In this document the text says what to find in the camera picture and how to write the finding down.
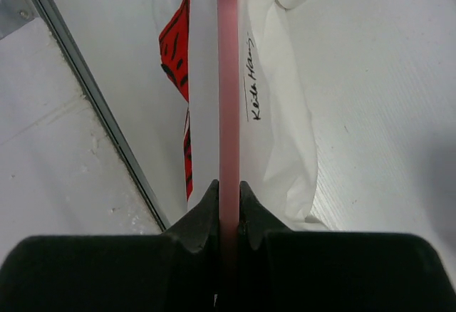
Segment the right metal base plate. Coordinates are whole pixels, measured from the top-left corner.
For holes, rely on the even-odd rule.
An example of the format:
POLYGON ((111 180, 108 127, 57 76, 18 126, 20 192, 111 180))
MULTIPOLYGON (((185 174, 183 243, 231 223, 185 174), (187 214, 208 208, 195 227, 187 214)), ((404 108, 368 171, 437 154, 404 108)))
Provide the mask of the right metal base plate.
POLYGON ((38 16, 32 0, 1 0, 0 14, 1 39, 17 31, 38 16))

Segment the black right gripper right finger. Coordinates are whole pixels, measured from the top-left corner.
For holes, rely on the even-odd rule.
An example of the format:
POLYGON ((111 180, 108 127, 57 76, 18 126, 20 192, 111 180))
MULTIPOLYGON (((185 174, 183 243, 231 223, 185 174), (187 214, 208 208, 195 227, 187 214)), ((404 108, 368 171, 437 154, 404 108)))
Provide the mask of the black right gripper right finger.
POLYGON ((297 232, 240 184, 240 311, 453 311, 436 250, 412 234, 297 232))

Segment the white t shirt red print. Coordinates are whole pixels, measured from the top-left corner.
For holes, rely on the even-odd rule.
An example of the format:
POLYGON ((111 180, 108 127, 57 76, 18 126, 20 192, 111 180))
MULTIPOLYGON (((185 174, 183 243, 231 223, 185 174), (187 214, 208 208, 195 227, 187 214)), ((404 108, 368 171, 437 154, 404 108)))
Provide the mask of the white t shirt red print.
MULTIPOLYGON (((152 0, 160 67, 185 106, 182 133, 185 207, 194 208, 219 177, 219 19, 228 0, 152 0)), ((239 107, 241 180, 293 230, 315 229, 316 141, 298 74, 285 10, 277 0, 236 0, 226 20, 237 25, 228 44, 239 54, 234 77, 239 107)))

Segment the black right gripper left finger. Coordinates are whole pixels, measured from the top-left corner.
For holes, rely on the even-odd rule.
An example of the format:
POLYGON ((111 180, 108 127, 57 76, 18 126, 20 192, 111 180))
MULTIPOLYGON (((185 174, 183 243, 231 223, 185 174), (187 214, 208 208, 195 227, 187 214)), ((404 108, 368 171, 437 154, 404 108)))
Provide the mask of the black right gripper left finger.
POLYGON ((30 236, 1 265, 3 311, 216 311, 219 183, 156 235, 30 236))

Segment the pink plastic hanger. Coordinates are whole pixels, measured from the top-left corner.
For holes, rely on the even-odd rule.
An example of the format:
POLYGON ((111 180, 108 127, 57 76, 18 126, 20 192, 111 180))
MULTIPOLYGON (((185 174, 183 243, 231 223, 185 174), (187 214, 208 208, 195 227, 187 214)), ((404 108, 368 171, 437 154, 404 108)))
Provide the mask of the pink plastic hanger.
POLYGON ((235 311, 239 226, 238 0, 217 0, 219 52, 219 250, 217 307, 235 311))

